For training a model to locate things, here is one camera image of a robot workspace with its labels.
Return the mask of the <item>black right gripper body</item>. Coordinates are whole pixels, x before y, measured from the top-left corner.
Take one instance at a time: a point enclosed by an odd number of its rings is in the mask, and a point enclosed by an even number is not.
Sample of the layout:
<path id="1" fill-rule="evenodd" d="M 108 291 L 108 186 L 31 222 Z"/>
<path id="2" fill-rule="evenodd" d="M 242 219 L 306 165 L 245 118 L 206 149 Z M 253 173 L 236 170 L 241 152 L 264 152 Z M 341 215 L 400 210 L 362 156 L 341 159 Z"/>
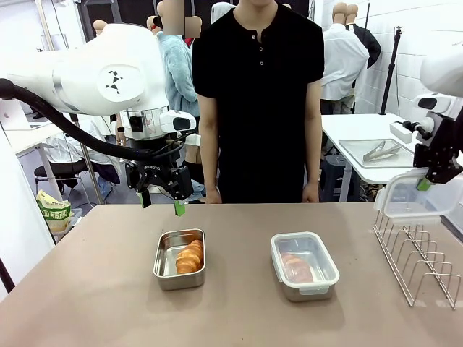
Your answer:
<path id="1" fill-rule="evenodd" d="M 415 131 L 418 143 L 414 149 L 414 167 L 428 167 L 434 171 L 462 169 L 457 162 L 460 145 L 456 139 L 456 119 L 439 113 L 427 113 Z"/>

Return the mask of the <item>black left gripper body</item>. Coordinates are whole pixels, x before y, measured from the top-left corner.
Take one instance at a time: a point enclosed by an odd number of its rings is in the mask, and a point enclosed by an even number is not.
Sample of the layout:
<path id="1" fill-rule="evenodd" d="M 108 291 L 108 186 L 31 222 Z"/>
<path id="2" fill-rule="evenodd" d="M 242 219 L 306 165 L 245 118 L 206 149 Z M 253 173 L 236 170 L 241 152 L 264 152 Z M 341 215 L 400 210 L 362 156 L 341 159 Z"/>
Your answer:
<path id="1" fill-rule="evenodd" d="M 185 138 L 134 141 L 125 150 L 125 159 L 143 167 L 150 175 L 149 184 L 170 184 L 170 170 L 180 168 L 177 160 L 185 145 Z"/>

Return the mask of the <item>person's right hand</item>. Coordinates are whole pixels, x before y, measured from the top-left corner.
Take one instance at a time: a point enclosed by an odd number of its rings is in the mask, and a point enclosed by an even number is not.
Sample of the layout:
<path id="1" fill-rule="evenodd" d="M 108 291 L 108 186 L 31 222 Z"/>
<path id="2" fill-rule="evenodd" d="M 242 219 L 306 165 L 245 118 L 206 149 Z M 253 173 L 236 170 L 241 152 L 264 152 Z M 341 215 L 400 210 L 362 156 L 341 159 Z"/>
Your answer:
<path id="1" fill-rule="evenodd" d="M 221 204 L 222 198 L 220 192 L 215 184 L 206 185 L 206 196 L 205 196 L 205 203 L 206 204 Z"/>

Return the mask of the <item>person's left hand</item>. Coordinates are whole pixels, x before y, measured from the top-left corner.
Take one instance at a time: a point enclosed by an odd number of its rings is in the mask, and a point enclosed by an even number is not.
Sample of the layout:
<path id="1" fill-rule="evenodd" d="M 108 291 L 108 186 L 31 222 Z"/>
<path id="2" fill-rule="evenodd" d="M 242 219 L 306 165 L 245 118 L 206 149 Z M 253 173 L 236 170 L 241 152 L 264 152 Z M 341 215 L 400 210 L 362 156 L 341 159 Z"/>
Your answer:
<path id="1" fill-rule="evenodd" d="M 319 185 L 318 182 L 309 182 L 304 186 L 302 191 L 303 203 L 318 203 L 319 202 Z"/>

